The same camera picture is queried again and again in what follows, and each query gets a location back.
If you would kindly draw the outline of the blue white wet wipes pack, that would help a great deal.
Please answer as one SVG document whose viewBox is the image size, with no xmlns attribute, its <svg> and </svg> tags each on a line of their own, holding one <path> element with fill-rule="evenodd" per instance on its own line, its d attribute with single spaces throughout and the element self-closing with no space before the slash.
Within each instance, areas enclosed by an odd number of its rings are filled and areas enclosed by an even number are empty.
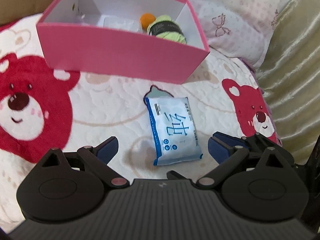
<svg viewBox="0 0 320 240">
<path fill-rule="evenodd" d="M 200 160 L 203 156 L 187 97 L 176 98 L 152 85 L 144 95 L 156 150 L 155 166 Z"/>
</svg>

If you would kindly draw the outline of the green yarn ball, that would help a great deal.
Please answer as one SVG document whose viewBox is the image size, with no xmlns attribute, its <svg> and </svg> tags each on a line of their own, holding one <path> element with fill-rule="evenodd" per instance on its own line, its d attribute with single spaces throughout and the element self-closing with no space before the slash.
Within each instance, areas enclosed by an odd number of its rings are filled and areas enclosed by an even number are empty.
<svg viewBox="0 0 320 240">
<path fill-rule="evenodd" d="M 187 44 L 180 26 L 168 15 L 162 15 L 156 18 L 156 20 L 148 26 L 147 33 L 157 38 Z"/>
</svg>

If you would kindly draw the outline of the orange makeup sponge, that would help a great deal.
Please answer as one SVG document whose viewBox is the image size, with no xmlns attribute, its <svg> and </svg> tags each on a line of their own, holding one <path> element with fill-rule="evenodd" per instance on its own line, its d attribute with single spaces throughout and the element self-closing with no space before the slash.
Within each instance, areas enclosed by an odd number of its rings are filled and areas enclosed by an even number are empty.
<svg viewBox="0 0 320 240">
<path fill-rule="evenodd" d="M 155 22 L 156 17 L 151 13 L 144 13 L 139 21 L 143 30 L 146 30 L 150 24 Z"/>
</svg>

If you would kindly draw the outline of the clear plastic floss pick box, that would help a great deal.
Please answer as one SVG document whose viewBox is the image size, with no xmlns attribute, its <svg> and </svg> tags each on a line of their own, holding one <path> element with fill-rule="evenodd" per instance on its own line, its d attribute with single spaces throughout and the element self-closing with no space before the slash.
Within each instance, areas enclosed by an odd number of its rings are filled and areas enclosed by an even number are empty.
<svg viewBox="0 0 320 240">
<path fill-rule="evenodd" d="M 129 18 L 107 15 L 103 17 L 104 28 L 142 33 L 142 26 L 137 20 Z"/>
</svg>

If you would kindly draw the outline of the olive satin curtain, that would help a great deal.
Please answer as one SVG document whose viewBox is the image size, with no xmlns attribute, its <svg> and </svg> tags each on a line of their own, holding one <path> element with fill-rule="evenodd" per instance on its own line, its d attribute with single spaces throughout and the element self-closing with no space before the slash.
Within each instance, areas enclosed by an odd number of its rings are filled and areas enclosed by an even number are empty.
<svg viewBox="0 0 320 240">
<path fill-rule="evenodd" d="M 299 164 L 319 136 L 319 0 L 290 0 L 256 72 L 277 133 Z"/>
</svg>

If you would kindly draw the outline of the red bear print blanket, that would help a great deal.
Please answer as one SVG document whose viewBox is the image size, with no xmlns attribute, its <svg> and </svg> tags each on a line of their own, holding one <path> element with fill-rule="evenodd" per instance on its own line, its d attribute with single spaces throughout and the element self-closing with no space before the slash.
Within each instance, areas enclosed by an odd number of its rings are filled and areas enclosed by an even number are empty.
<svg viewBox="0 0 320 240">
<path fill-rule="evenodd" d="M 26 17 L 1 26 L 1 56 L 16 52 L 18 56 L 42 55 L 36 34 L 36 22 L 41 14 Z M 182 85 L 153 82 L 127 77 L 81 73 L 80 81 L 69 96 L 73 107 L 71 135 L 65 151 L 76 150 L 84 143 L 97 145 L 110 136 L 119 140 L 119 152 L 109 163 L 116 170 L 124 172 L 126 178 L 164 178 L 170 169 L 189 178 L 197 179 L 214 168 L 217 163 L 209 156 L 207 143 L 216 132 L 241 137 L 240 123 L 236 117 L 234 104 L 222 87 L 224 79 L 237 84 L 253 87 L 248 99 L 262 99 L 266 108 L 266 123 L 258 125 L 257 132 L 265 137 L 273 132 L 271 140 L 281 145 L 268 105 L 262 98 L 262 90 L 251 70 L 238 58 L 228 58 L 210 49 L 205 61 L 192 74 L 190 81 Z M 191 161 L 164 167 L 153 166 L 155 150 L 148 111 L 143 96 L 151 88 L 151 95 L 170 93 L 174 97 L 188 97 L 191 112 L 200 139 L 203 160 Z M 18 185 L 33 168 L 20 157 L 1 150 L 1 228 L 12 231 L 24 220 L 16 200 Z"/>
</svg>

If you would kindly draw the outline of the pink checkered floral pillow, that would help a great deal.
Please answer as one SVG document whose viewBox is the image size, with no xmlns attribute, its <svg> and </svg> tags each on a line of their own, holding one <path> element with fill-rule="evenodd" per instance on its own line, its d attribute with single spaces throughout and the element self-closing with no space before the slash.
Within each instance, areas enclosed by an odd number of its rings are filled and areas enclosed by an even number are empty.
<svg viewBox="0 0 320 240">
<path fill-rule="evenodd" d="M 253 69 L 266 56 L 280 0 L 188 0 L 210 47 Z"/>
</svg>

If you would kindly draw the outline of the pink cardboard box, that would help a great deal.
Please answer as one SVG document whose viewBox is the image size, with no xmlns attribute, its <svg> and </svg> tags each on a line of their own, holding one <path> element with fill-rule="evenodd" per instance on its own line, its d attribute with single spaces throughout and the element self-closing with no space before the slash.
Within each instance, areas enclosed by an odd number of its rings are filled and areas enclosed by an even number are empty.
<svg viewBox="0 0 320 240">
<path fill-rule="evenodd" d="M 110 19 L 139 22 L 145 13 L 170 16 L 186 44 L 106 26 Z M 54 0 L 36 29 L 55 69 L 181 84 L 210 52 L 188 0 Z"/>
</svg>

